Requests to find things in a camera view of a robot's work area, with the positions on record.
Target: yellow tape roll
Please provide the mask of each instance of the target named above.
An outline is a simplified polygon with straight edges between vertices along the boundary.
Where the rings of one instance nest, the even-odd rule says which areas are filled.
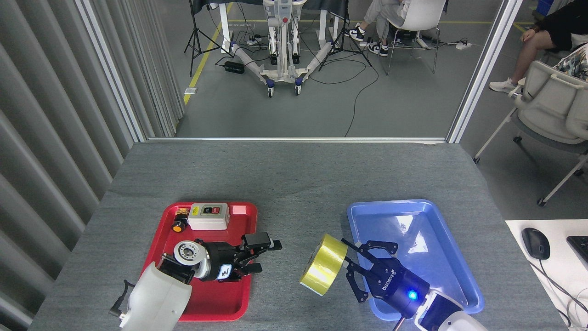
[[[300,284],[323,296],[337,277],[346,254],[347,245],[325,234],[308,261]]]

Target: person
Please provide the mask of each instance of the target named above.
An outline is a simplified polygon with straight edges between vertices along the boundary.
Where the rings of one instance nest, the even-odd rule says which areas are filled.
[[[353,29],[347,30],[345,35],[354,40],[363,41],[366,28],[375,21],[380,42],[370,43],[367,48],[372,53],[386,57],[388,56],[388,19],[394,22],[404,22],[409,5],[410,0],[373,0],[363,21],[357,23]]]
[[[514,72],[506,81],[491,82],[491,90],[508,93],[515,89],[541,49],[569,51],[588,41],[588,0],[574,0],[561,7],[525,31],[520,40],[523,48]]]

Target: emergency stop switch box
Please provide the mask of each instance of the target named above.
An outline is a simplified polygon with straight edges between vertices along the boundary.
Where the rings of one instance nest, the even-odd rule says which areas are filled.
[[[226,230],[229,217],[226,203],[195,203],[190,208],[188,224],[192,230]]]

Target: gray pants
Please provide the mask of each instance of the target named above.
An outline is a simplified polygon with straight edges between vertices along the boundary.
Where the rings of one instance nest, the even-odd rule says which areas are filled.
[[[399,0],[373,0],[363,20],[370,24],[375,21],[377,35],[383,39],[388,36],[388,18],[397,21],[402,6]]]

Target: computer mouse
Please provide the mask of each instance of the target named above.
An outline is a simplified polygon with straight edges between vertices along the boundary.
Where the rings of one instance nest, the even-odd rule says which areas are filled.
[[[529,255],[539,260],[549,258],[549,241],[539,230],[528,227],[523,230],[523,242]]]

